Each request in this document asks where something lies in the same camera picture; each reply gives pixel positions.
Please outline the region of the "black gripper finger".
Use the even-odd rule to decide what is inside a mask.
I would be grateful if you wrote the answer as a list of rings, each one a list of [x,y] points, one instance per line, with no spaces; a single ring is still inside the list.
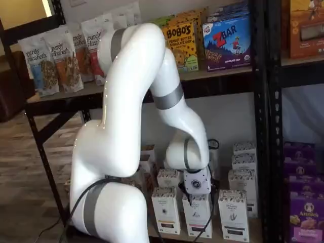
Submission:
[[[212,179],[211,180],[211,200],[212,203],[215,203],[216,196],[219,193],[219,180]]]
[[[189,202],[189,204],[192,203],[192,199],[190,198],[190,194],[187,192],[186,187],[185,187],[185,183],[181,182],[178,184],[178,188],[183,192],[183,194],[186,196],[187,201]]]

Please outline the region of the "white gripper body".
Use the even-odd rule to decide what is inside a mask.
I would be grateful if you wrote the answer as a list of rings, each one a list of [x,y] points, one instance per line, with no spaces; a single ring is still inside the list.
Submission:
[[[203,195],[211,192],[211,173],[209,169],[195,172],[184,171],[185,191],[191,195]]]

